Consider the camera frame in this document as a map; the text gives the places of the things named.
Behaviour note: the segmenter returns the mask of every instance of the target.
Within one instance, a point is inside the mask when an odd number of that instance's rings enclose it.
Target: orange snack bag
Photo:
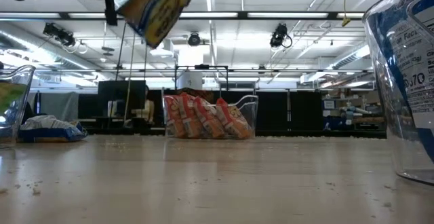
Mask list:
[[[183,138],[186,136],[186,132],[179,113],[178,97],[179,96],[164,96],[165,110],[167,113],[165,124],[171,135]]]
[[[249,138],[252,135],[252,129],[241,114],[237,106],[228,105],[228,103],[219,98],[217,100],[217,118],[223,125],[223,128],[237,138]]]
[[[216,118],[216,108],[203,98],[196,97],[193,101],[196,115],[203,127],[211,134],[212,138],[221,138],[224,136],[222,124]]]
[[[202,134],[203,126],[193,108],[193,100],[195,97],[183,92],[178,99],[180,104],[179,112],[187,136],[189,138],[199,138]]]

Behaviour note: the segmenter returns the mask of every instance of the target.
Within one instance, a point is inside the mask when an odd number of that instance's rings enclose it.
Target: crumb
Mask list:
[[[33,195],[41,195],[41,190],[37,189],[36,187],[33,187]]]

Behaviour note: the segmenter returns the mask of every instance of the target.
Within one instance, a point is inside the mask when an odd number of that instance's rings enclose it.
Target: blue snack bag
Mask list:
[[[129,0],[118,10],[151,48],[156,48],[190,0]]]

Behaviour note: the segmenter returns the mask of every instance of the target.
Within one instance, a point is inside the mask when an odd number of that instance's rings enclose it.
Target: clear plastic bin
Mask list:
[[[35,68],[0,74],[0,149],[15,146]]]
[[[166,136],[176,138],[255,137],[258,97],[244,96],[235,104],[221,98],[215,105],[198,97],[163,96]]]
[[[396,173],[434,184],[434,0],[382,0],[363,23]]]

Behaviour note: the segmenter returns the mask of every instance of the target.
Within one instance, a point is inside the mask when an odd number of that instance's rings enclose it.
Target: table surface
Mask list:
[[[21,144],[0,150],[2,188],[1,224],[434,219],[434,187],[396,176],[378,139],[89,136]]]

